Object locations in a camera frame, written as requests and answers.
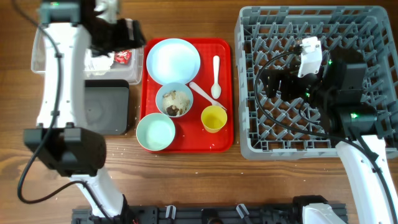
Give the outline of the red snack wrapper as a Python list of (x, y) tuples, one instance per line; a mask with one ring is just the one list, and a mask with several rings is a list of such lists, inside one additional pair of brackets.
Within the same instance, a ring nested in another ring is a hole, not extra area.
[(128, 64), (131, 60), (132, 52), (130, 50), (123, 50), (114, 53), (114, 61), (120, 64)]

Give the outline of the yellow plastic cup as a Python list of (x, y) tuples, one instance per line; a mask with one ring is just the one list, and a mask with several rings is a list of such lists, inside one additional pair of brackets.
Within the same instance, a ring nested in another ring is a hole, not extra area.
[(201, 122), (209, 133), (220, 131), (226, 125), (227, 120), (226, 110), (220, 106), (208, 106), (201, 113)]

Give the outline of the light blue food bowl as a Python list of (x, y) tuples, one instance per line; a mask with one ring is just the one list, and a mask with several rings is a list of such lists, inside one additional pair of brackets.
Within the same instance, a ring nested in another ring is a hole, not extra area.
[[(159, 89), (159, 91), (157, 92), (156, 97), (155, 97), (156, 107), (158, 108), (158, 110), (161, 113), (163, 113), (166, 116), (168, 116), (165, 113), (165, 111), (163, 109), (163, 106), (162, 106), (162, 97), (163, 97), (164, 94), (166, 94), (166, 93), (168, 93), (168, 92), (170, 92), (172, 90), (183, 91), (183, 92), (185, 92), (188, 95), (188, 97), (190, 99), (190, 106), (189, 106), (187, 112), (185, 113), (185, 114), (187, 114), (189, 112), (189, 110), (191, 109), (191, 107), (193, 106), (193, 94), (192, 94), (192, 91), (190, 90), (190, 88), (188, 86), (186, 86), (185, 84), (182, 84), (182, 83), (168, 83), (168, 84), (162, 86)], [(169, 117), (171, 117), (171, 118), (179, 118), (181, 116), (169, 116)]]

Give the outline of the rice and food leftovers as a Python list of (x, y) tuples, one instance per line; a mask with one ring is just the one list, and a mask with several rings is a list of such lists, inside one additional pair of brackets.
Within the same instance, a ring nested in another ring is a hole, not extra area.
[(162, 106), (168, 116), (181, 116), (190, 106), (190, 99), (183, 91), (172, 90), (162, 97)]

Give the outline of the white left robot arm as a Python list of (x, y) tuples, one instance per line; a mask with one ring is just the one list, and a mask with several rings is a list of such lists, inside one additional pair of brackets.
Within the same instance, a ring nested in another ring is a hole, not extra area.
[(48, 169), (69, 178), (91, 205), (95, 223), (134, 223), (136, 215), (105, 168), (106, 141), (85, 114), (85, 55), (146, 44), (138, 21), (119, 18), (117, 1), (42, 1), (35, 26), (45, 37), (44, 94), (24, 144)]

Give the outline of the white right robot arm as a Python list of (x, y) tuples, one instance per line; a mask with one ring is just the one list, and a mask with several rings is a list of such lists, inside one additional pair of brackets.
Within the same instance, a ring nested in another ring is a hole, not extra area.
[(300, 75), (294, 68), (257, 73), (254, 97), (277, 93), (284, 101), (302, 98), (321, 114), (320, 138), (334, 140), (350, 186), (360, 221), (397, 223), (397, 193), (386, 159), (384, 130), (376, 109), (361, 101), (367, 64), (353, 49), (333, 49), (325, 67)]

